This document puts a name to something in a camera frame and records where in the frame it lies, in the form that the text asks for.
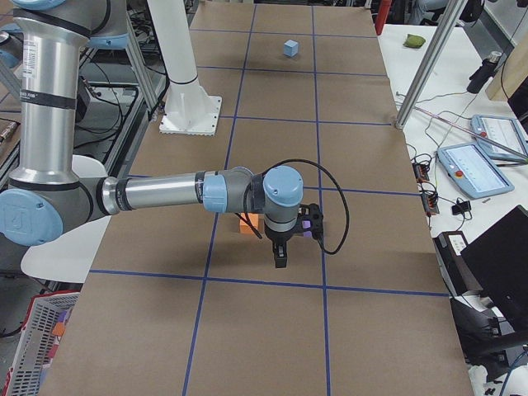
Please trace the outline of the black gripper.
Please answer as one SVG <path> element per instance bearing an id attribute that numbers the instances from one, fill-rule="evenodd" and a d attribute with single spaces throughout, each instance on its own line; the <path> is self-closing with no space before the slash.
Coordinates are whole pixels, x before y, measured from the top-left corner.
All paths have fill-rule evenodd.
<path id="1" fill-rule="evenodd" d="M 265 228 L 266 236 L 271 240 L 272 248 L 274 249 L 274 260 L 276 268 L 287 267 L 287 242 L 293 237 L 294 231 L 275 231 L 270 228 Z"/>

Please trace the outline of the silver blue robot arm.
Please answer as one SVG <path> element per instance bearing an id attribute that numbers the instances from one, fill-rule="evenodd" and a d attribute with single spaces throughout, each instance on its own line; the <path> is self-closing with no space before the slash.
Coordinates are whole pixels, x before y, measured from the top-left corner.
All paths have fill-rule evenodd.
<path id="1" fill-rule="evenodd" d="M 1 194 L 1 231 L 39 246 L 122 211 L 201 204 L 210 212 L 261 214 L 275 264 L 301 230 L 303 180 L 292 167 L 262 174 L 244 167 L 168 177 L 79 177 L 72 168 L 82 47 L 127 46 L 123 1 L 17 1 L 23 32 L 20 162 Z"/>

